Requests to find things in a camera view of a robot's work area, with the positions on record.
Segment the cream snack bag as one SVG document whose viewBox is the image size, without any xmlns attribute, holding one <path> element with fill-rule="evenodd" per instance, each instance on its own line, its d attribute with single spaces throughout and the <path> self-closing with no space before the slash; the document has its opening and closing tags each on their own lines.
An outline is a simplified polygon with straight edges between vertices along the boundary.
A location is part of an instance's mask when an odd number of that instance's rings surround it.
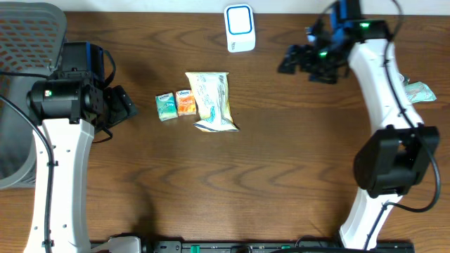
<svg viewBox="0 0 450 253">
<path fill-rule="evenodd" d="M 227 72 L 186 72 L 200 120 L 193 124 L 204 132 L 237 132 L 229 105 Z"/>
</svg>

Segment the mint green wipes pack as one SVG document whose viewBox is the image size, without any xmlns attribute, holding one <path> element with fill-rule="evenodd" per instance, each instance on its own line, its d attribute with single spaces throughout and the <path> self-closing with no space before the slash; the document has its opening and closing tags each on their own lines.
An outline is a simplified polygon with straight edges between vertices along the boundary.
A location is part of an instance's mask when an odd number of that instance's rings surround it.
<svg viewBox="0 0 450 253">
<path fill-rule="evenodd" d="M 404 87 L 406 96 L 411 103 L 432 102 L 437 100 L 436 95 L 425 83 L 414 82 L 410 84 L 407 82 Z"/>
</svg>

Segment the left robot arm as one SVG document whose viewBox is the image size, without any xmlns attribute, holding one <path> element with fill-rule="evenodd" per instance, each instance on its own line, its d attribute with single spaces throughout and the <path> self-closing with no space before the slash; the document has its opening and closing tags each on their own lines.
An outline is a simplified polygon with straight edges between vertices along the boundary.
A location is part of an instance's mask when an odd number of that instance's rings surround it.
<svg viewBox="0 0 450 253">
<path fill-rule="evenodd" d="M 137 114 L 121 86 L 110 84 L 110 53 L 89 42 L 68 42 L 47 79 L 33 84 L 27 104 L 36 127 L 36 182 L 26 252 L 142 252 L 137 235 L 91 243 L 86 221 L 87 165 L 96 133 Z"/>
</svg>

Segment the teal tissue box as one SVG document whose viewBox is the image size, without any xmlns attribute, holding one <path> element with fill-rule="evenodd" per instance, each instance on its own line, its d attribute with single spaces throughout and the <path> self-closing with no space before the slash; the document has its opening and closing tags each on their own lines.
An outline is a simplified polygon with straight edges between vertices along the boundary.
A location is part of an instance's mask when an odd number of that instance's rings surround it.
<svg viewBox="0 0 450 253">
<path fill-rule="evenodd" d="M 178 117 L 176 101 L 173 93 L 166 93 L 155 97 L 157 113 L 161 122 Z"/>
</svg>

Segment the orange small packet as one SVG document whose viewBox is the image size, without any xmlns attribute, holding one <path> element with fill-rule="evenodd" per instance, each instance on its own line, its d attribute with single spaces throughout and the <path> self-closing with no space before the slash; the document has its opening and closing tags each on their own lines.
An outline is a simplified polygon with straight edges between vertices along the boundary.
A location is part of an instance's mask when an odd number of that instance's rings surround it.
<svg viewBox="0 0 450 253">
<path fill-rule="evenodd" d="M 196 102 L 191 90 L 180 90 L 175 93 L 178 116 L 195 115 Z"/>
</svg>

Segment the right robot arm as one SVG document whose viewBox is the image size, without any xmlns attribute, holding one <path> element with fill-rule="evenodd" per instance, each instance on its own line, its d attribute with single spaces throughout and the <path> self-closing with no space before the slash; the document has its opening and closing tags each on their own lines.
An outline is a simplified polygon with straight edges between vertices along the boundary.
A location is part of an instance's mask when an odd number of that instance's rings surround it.
<svg viewBox="0 0 450 253">
<path fill-rule="evenodd" d="M 334 1 L 324 13 L 331 29 L 318 18 L 307 31 L 308 43 L 290 46 L 278 71 L 306 72 L 324 84 L 335 84 L 341 67 L 356 76 L 372 133 L 354 158 L 357 194 L 330 250 L 374 252 L 391 210 L 401 208 L 428 169 L 439 169 L 439 131 L 425 125 L 406 96 L 395 57 L 397 32 L 384 20 L 365 18 L 357 0 Z"/>
</svg>

